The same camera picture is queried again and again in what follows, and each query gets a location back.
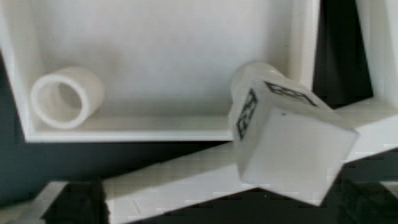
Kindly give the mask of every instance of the white tray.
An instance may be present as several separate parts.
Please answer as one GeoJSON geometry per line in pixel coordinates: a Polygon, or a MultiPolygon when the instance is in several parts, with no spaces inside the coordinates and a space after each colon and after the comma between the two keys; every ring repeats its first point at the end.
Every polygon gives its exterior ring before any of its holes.
{"type": "Polygon", "coordinates": [[[231,77],[268,62],[311,88],[320,0],[2,0],[0,46],[28,142],[231,140],[231,77]],[[43,125],[37,78],[85,67],[105,104],[73,130],[43,125]]]}

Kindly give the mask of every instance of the white surface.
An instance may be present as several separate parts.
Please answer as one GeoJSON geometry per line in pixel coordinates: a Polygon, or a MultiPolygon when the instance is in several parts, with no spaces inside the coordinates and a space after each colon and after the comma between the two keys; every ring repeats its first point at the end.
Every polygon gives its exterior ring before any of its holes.
{"type": "MultiPolygon", "coordinates": [[[[110,223],[139,221],[254,188],[242,183],[233,144],[144,168],[103,182],[110,223]]],[[[0,223],[16,219],[28,203],[0,210],[0,223]]]]}
{"type": "Polygon", "coordinates": [[[311,86],[318,5],[318,0],[2,0],[0,46],[27,140],[231,140],[238,67],[267,61],[311,86]],[[107,96],[87,126],[57,131],[37,122],[28,92],[37,78],[69,66],[98,74],[107,96]]]}
{"type": "Polygon", "coordinates": [[[270,66],[251,64],[242,71],[245,88],[236,86],[231,110],[242,180],[320,205],[357,133],[311,91],[277,75],[270,66]],[[291,95],[293,91],[304,94],[307,100],[275,94],[265,81],[279,86],[279,91],[286,88],[291,95]]]}
{"type": "Polygon", "coordinates": [[[103,95],[101,80],[84,68],[69,67],[43,76],[30,92],[41,121],[53,128],[76,128],[103,104],[103,95]]]}
{"type": "Polygon", "coordinates": [[[398,1],[357,5],[375,98],[338,110],[361,134],[347,162],[398,146],[398,1]]]}

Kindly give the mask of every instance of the black surface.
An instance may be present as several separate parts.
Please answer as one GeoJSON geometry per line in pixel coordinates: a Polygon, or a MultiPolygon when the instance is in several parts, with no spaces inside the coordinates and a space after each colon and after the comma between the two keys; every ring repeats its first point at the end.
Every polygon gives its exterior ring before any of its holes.
{"type": "Polygon", "coordinates": [[[355,0],[323,0],[313,91],[332,108],[373,96],[355,0]]]}
{"type": "Polygon", "coordinates": [[[108,207],[100,181],[48,184],[34,203],[9,224],[108,224],[108,207]]]}

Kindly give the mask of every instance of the tape roll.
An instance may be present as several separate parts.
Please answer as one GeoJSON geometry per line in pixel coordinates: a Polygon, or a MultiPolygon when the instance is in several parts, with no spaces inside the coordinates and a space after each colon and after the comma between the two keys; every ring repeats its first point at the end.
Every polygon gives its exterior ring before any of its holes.
{"type": "Polygon", "coordinates": [[[85,122],[103,104],[105,89],[96,74],[69,67],[36,81],[30,100],[36,115],[59,129],[73,129],[85,122]]]}

